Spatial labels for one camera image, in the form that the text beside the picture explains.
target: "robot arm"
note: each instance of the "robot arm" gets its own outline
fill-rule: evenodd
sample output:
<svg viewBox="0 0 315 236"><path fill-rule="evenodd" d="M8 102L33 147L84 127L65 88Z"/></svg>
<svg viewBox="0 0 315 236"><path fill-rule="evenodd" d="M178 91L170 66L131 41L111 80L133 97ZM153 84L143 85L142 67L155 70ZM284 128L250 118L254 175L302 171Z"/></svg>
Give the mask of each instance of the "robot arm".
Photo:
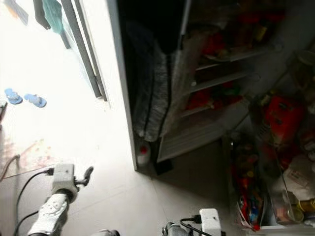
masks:
<svg viewBox="0 0 315 236"><path fill-rule="evenodd" d="M28 236L60 236L67 221L69 204L78 195L78 185L87 186L93 167L89 167L83 180L76 180L73 164L57 164L54 167L52 196L40 208L38 219L28 232Z"/></svg>

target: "doorway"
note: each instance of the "doorway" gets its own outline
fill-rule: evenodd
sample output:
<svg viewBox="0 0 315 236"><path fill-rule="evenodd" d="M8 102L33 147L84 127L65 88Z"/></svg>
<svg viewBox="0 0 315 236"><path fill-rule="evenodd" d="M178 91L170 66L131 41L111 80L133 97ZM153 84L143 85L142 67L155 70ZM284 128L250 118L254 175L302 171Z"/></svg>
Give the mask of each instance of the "doorway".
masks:
<svg viewBox="0 0 315 236"><path fill-rule="evenodd" d="M36 21L32 0L5 2L14 5L0 4L0 100L8 102L4 90L11 88L23 102L8 102L1 122L0 167L16 154L20 166L12 165L7 176L95 156L100 140L95 133L99 122L108 119L108 104L95 93L92 72L64 10L60 35ZM27 13L27 21L15 4ZM25 94L37 94L46 106L35 106Z"/></svg>

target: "white bottle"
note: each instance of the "white bottle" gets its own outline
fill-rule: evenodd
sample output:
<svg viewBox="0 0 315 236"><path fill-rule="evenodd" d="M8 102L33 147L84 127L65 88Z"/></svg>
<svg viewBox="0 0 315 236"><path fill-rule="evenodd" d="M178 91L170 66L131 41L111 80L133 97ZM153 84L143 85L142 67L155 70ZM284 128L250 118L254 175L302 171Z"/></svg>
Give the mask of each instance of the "white bottle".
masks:
<svg viewBox="0 0 315 236"><path fill-rule="evenodd" d="M151 147L148 142L140 142L140 145L137 147L136 153L138 166L145 166L150 162Z"/></svg>

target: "food item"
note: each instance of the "food item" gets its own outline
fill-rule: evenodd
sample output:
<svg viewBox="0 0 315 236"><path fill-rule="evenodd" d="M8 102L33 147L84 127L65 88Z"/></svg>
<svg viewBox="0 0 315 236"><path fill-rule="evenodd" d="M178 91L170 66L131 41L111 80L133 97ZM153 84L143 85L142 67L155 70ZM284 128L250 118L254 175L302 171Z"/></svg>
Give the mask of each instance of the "food item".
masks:
<svg viewBox="0 0 315 236"><path fill-rule="evenodd" d="M217 55L221 50L225 48L225 42L220 32L215 33L208 37L206 45L202 50L204 55Z"/></svg>
<svg viewBox="0 0 315 236"><path fill-rule="evenodd" d="M292 206L292 211L287 208L277 208L276 217L277 221L281 221L282 224L291 224L292 222L300 223L304 219L301 209Z"/></svg>
<svg viewBox="0 0 315 236"><path fill-rule="evenodd" d="M305 201L299 201L297 207L302 211L315 212L315 198Z"/></svg>
<svg viewBox="0 0 315 236"><path fill-rule="evenodd" d="M260 229L264 207L258 168L258 155L252 139L240 134L232 149L233 185L237 190L238 208L242 225L254 231Z"/></svg>
<svg viewBox="0 0 315 236"><path fill-rule="evenodd" d="M240 47L249 45L251 36L255 29L255 25L259 22L259 14L257 13L243 13L238 16L238 22L232 31L235 31L235 46Z"/></svg>
<svg viewBox="0 0 315 236"><path fill-rule="evenodd" d="M263 40L270 25L271 22L265 18L259 21L253 34L253 44L260 43Z"/></svg>
<svg viewBox="0 0 315 236"><path fill-rule="evenodd" d="M199 107L209 107L213 110L218 110L242 100L243 96L238 95L238 93L239 86L231 82L206 88L190 95L186 110Z"/></svg>
<svg viewBox="0 0 315 236"><path fill-rule="evenodd" d="M312 162L303 155L294 157L289 168L283 173L287 189L299 200L315 198L314 176Z"/></svg>
<svg viewBox="0 0 315 236"><path fill-rule="evenodd" d="M304 106L293 99L282 96L271 98L264 119L270 125L273 144L277 149L292 143L304 114Z"/></svg>
<svg viewBox="0 0 315 236"><path fill-rule="evenodd" d="M138 166L145 166L150 162L151 147L150 144L144 140L137 143L136 147L137 164Z"/></svg>
<svg viewBox="0 0 315 236"><path fill-rule="evenodd" d="M274 94L276 94L276 93L277 93L277 91L275 91L275 90L270 90L269 92L267 92L267 93L261 98L261 100L259 101L259 105L260 105L261 107L268 105L268 104L270 103L270 101L271 101L272 96L273 96Z"/></svg>

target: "small bottle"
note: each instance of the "small bottle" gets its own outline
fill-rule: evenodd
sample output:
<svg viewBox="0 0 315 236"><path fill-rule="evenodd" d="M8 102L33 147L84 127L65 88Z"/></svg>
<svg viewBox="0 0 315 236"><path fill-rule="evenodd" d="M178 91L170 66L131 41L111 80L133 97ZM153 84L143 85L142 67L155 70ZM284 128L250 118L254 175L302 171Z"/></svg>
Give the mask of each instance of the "small bottle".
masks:
<svg viewBox="0 0 315 236"><path fill-rule="evenodd" d="M263 106L266 106L266 105L268 105L269 103L270 103L270 101L271 101L271 97L273 96L273 95L275 95L277 92L275 91L275 90L270 90L270 91L268 91L262 98L261 98L261 100L260 100L260 102L259 102L259 105L261 106L261 107L263 107Z"/></svg>
<svg viewBox="0 0 315 236"><path fill-rule="evenodd" d="M150 162L151 147L146 141L142 141L137 147L137 164L139 166L145 166Z"/></svg>
<svg viewBox="0 0 315 236"><path fill-rule="evenodd" d="M253 33L253 39L252 39L253 46L256 46L257 44L261 44L270 25L271 25L271 21L264 18L262 18L258 22Z"/></svg>

